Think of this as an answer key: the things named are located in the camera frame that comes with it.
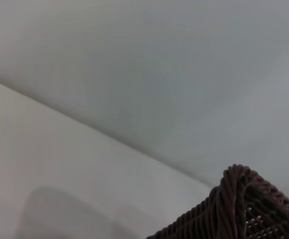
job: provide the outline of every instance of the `gray wall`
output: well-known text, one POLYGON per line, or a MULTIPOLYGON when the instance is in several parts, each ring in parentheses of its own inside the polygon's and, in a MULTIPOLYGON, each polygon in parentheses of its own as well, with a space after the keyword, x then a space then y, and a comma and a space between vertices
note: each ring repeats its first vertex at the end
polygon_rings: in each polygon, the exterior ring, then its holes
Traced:
POLYGON ((208 183, 243 163, 289 194, 289 1, 0 0, 0 82, 208 183))

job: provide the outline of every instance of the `brown wicker basket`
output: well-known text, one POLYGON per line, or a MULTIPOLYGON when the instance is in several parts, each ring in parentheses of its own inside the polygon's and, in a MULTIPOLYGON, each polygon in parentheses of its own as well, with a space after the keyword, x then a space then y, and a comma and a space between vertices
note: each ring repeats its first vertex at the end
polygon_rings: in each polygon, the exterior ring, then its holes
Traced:
POLYGON ((205 201, 147 239, 289 239, 289 199, 233 165, 205 201))

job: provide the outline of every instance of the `wicker basket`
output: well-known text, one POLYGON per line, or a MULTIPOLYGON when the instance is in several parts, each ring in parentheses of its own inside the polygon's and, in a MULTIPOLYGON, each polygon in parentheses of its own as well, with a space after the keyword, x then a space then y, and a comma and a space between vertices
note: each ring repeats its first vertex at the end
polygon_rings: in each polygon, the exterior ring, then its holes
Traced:
POLYGON ((233 165, 205 201, 147 239, 289 239, 289 199, 233 165))

